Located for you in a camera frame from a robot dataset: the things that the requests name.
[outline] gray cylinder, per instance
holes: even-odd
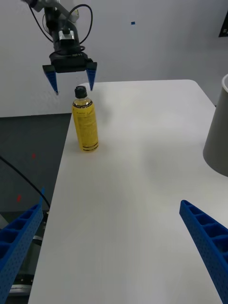
[[[203,150],[206,163],[228,176],[228,75],[222,79],[222,91]]]

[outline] red mark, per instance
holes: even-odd
[[[19,194],[18,197],[17,197],[17,202],[19,203],[21,200],[21,195]]]

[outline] plastic bottle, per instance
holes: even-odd
[[[76,87],[75,96],[72,112],[79,147],[83,151],[94,151],[98,147],[94,103],[87,97],[87,91],[83,85]]]

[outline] white table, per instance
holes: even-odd
[[[71,120],[29,304],[221,303],[179,215],[228,226],[228,179],[202,151],[215,111],[190,80],[99,83],[100,147]]]

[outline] bottle label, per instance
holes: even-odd
[[[84,151],[92,151],[98,147],[97,124],[94,103],[80,106],[73,104],[73,117],[79,146]]]

